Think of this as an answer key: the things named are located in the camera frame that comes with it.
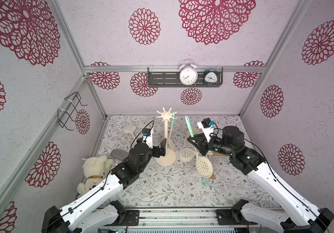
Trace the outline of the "cream skimmer green handle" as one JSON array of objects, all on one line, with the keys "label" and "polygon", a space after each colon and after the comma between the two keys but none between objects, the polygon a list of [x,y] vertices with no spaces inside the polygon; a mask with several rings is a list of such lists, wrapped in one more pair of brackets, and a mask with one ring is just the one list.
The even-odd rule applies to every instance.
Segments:
[{"label": "cream skimmer green handle", "polygon": [[175,146],[175,144],[173,143],[173,141],[171,139],[172,131],[173,131],[173,126],[174,126],[174,121],[176,119],[175,114],[176,114],[176,112],[172,113],[171,126],[170,126],[170,134],[169,134],[169,137],[168,137],[168,144],[169,144],[170,148],[173,151],[176,151],[176,146]]},{"label": "cream skimmer green handle", "polygon": [[[188,116],[185,116],[185,122],[188,127],[190,136],[193,137],[194,134]],[[196,168],[198,173],[204,178],[210,178],[213,174],[213,167],[211,162],[209,161],[208,158],[204,156],[199,156],[197,149],[195,149],[195,152],[196,152]]]}]

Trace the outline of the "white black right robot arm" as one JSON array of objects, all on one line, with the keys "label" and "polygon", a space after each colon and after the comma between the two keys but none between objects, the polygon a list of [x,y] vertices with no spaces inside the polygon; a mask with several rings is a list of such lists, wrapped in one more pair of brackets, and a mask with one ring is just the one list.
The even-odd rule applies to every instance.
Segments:
[{"label": "white black right robot arm", "polygon": [[212,127],[202,128],[202,133],[187,140],[202,155],[212,151],[228,156],[230,164],[259,184],[282,207],[281,211],[273,211],[240,200],[232,209],[238,210],[246,221],[278,233],[329,231],[334,214],[327,208],[318,208],[277,176],[264,156],[245,146],[244,133],[238,127],[224,127],[222,137],[217,137]]}]

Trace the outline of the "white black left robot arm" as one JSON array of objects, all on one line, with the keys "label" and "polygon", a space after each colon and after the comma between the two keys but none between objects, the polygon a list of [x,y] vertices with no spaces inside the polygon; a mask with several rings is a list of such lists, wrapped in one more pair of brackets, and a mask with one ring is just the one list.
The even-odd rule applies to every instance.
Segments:
[{"label": "white black left robot arm", "polygon": [[166,140],[160,146],[148,145],[139,139],[129,155],[113,168],[107,177],[77,200],[61,208],[53,206],[45,212],[43,233],[90,233],[99,227],[120,224],[126,209],[118,201],[98,210],[105,201],[123,191],[139,179],[149,161],[166,154]]}]

